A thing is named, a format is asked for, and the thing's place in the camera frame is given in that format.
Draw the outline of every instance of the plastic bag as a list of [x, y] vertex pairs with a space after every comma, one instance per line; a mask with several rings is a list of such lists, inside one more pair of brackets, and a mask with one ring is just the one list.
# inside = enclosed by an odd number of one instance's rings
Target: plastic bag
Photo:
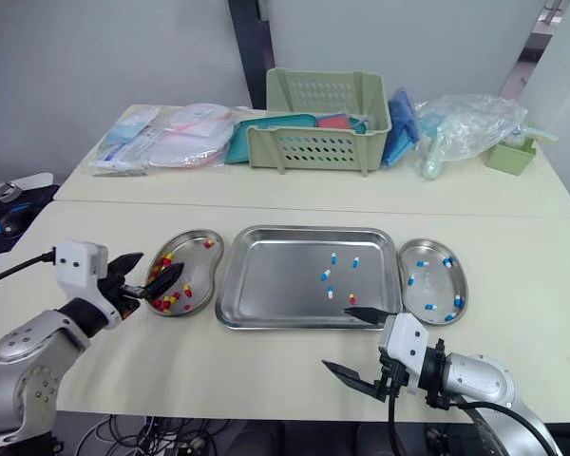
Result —
[[444, 162], [481, 154], [519, 128], [526, 114], [517, 102], [488, 94], [448, 95], [418, 104], [422, 177], [436, 179]]
[[198, 167], [223, 164], [234, 131], [234, 116], [219, 104], [163, 106], [155, 117], [129, 139], [140, 111], [116, 123], [110, 131], [126, 131], [125, 142], [103, 141], [97, 159], [89, 165], [96, 176], [139, 176], [152, 167]]
[[160, 106], [146, 106], [114, 123], [105, 135], [106, 145], [131, 142], [150, 124], [161, 110]]

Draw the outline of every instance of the kidney-shaped tray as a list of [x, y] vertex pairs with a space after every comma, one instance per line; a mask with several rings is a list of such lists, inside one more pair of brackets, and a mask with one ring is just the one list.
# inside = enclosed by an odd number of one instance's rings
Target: kidney-shaped tray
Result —
[[370, 228], [252, 226], [232, 246], [216, 302], [232, 329], [379, 329], [342, 312], [402, 310], [394, 244]]
[[413, 239], [399, 251], [403, 303], [431, 325], [449, 325], [466, 311], [468, 288], [459, 259], [445, 245]]

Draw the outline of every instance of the cable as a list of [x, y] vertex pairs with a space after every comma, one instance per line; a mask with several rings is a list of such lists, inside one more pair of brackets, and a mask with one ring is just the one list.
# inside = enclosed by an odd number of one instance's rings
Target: cable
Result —
[[80, 451], [81, 449], [83, 449], [83, 445], [86, 442], [86, 439], [88, 439], [88, 437], [95, 432], [95, 429], [97, 429], [99, 426], [107, 423], [107, 420], [109, 420], [109, 416], [106, 416], [102, 421], [100, 421], [99, 423], [97, 423], [96, 425], [94, 425], [93, 427], [91, 427], [86, 434], [83, 436], [83, 438], [80, 440], [80, 442], [78, 443], [78, 445], [76, 446], [76, 450], [74, 451], [74, 456], [80, 456]]
[[539, 444], [541, 444], [542, 449], [544, 449], [544, 451], [547, 453], [548, 456], [557, 456], [555, 450], [549, 445], [549, 443], [542, 436], [542, 434], [540, 432], [538, 432], [537, 429], [534, 426], [532, 426], [532, 424], [528, 420], [526, 420], [519, 413], [516, 413], [515, 411], [511, 410], [510, 408], [499, 406], [498, 404], [492, 404], [491, 402], [484, 402], [484, 401], [469, 402], [467, 404], [454, 404], [454, 406], [456, 406], [460, 410], [492, 409], [492, 410], [499, 411], [500, 413], [503, 413], [506, 416], [510, 416], [515, 421], [517, 421], [520, 425], [522, 425], [524, 428], [526, 428], [530, 431], [530, 433], [536, 438], [536, 440], [539, 441]]
[[10, 269], [7, 269], [4, 273], [0, 273], [0, 280], [5, 277], [11, 276], [15, 273], [18, 273], [22, 269], [26, 269], [27, 267], [31, 266], [32, 264], [36, 264], [39, 262], [55, 262], [55, 250], [51, 250], [50, 252], [46, 252], [45, 254], [41, 254], [39, 256], [35, 256], [34, 258], [29, 259], [28, 261], [24, 261], [23, 263], [19, 263], [17, 266], [14, 266]]
[[395, 401], [397, 396], [394, 392], [389, 394], [389, 440], [390, 449], [395, 456], [401, 456], [401, 451], [399, 451], [399, 446], [397, 445], [397, 431], [395, 430]]

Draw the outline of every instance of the green plastic basket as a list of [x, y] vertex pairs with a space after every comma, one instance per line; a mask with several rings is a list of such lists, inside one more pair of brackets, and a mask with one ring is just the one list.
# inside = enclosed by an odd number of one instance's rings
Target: green plastic basket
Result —
[[390, 131], [382, 77], [363, 71], [295, 71], [266, 74], [269, 115], [369, 116], [375, 129], [365, 134], [338, 128], [249, 127], [249, 163], [256, 167], [340, 169], [367, 176], [380, 166]]
[[519, 176], [536, 156], [536, 140], [528, 138], [521, 147], [499, 142], [490, 147], [487, 165], [490, 168]]

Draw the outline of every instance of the table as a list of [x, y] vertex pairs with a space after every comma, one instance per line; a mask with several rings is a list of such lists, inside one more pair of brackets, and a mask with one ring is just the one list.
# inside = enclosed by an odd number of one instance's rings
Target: table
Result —
[[[497, 218], [276, 210], [169, 204], [56, 201], [32, 223], [6, 267], [65, 238], [108, 246], [110, 257], [141, 251], [129, 276], [143, 280], [153, 255], [172, 236], [211, 228], [225, 241], [251, 224], [367, 226], [397, 247], [435, 238], [459, 257], [469, 286], [465, 316], [429, 328], [446, 349], [485, 353], [511, 370], [524, 401], [546, 422], [570, 422], [570, 219]], [[218, 267], [218, 284], [225, 261]], [[51, 266], [35, 265], [0, 282], [0, 336], [63, 294]], [[213, 310], [164, 318], [145, 307], [100, 332], [67, 374], [59, 409], [207, 418], [384, 421], [387, 408], [344, 387], [320, 363], [331, 360], [372, 380], [379, 332], [235, 332]], [[457, 410], [402, 394], [400, 421], [465, 421]]]
[[243, 163], [194, 171], [156, 168], [149, 176], [116, 179], [92, 176], [88, 162], [96, 147], [57, 200], [570, 219], [570, 196], [542, 152], [518, 177], [488, 168], [476, 157], [449, 163], [435, 181], [420, 180], [413, 158], [366, 178], [327, 170], [279, 175]]

